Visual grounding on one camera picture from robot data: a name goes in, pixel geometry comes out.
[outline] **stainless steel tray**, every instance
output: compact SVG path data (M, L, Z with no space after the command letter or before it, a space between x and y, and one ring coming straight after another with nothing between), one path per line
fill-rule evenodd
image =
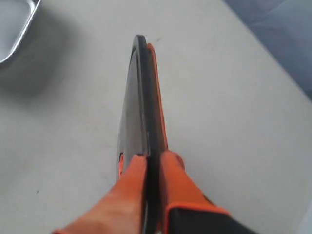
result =
M17 50L41 0L0 0L0 65Z

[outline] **table surface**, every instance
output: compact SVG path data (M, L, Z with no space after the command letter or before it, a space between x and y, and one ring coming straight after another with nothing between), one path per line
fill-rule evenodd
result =
M132 40L155 46L169 148L261 233L312 196L312 104L219 0L42 2L0 71L0 232L49 233L115 182Z

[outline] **metal tray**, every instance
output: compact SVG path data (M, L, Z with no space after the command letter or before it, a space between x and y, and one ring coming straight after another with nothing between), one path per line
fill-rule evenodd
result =
M16 52L41 0L0 0L0 65Z

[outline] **white table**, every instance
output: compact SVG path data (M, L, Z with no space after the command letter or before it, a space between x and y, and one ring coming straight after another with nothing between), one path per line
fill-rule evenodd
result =
M135 34L155 46L169 147L189 175L256 231L296 232L312 104L222 1L45 0L0 72L0 233L49 233L114 184Z

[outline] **gray fabric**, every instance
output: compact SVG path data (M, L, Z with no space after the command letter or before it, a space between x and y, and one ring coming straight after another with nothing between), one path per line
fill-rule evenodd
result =
M225 0L312 97L312 0Z

